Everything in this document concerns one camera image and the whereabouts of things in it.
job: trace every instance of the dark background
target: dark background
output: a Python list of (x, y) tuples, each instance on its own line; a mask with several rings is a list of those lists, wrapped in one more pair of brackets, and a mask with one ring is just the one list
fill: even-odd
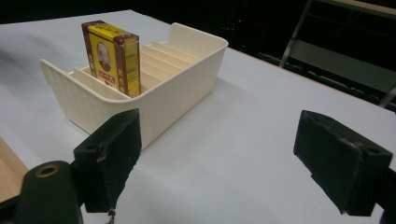
[[(396, 8), (396, 0), (360, 0)], [(227, 39), (230, 47), (278, 65), (305, 0), (9, 1), (1, 23), (57, 19), (131, 9), (160, 21), (174, 21)], [(314, 2), (299, 39), (396, 71), (396, 21)], [(326, 82), (378, 104), (384, 92), (350, 83), (293, 59), (292, 72)]]

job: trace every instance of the dish rack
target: dish rack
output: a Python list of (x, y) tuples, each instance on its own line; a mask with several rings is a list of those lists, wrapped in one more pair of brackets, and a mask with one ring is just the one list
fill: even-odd
[(92, 77), (89, 66), (66, 74), (46, 60), (40, 65), (64, 114), (87, 133), (138, 108), (143, 149), (213, 90), (227, 46), (220, 37), (173, 23), (167, 41), (141, 46), (142, 92), (135, 98)]

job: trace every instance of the brown and yellow box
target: brown and yellow box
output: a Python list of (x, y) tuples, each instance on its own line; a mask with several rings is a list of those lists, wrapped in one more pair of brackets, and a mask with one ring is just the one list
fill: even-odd
[(91, 74), (130, 97), (139, 95), (139, 36), (104, 21), (81, 26)]

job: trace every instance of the cardboard box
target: cardboard box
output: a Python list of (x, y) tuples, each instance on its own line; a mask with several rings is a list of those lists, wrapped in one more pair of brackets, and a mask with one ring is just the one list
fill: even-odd
[(139, 95), (139, 36), (104, 21), (81, 26), (92, 76), (130, 97)]

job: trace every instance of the white basket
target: white basket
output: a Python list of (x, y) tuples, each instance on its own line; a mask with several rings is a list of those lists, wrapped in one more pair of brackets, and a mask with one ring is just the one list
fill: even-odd
[(65, 115), (87, 133), (139, 108), (145, 148), (213, 90), (227, 46), (222, 38), (173, 23), (168, 41), (141, 47), (142, 93), (135, 98), (92, 77), (89, 67), (66, 74), (45, 60), (40, 65)]

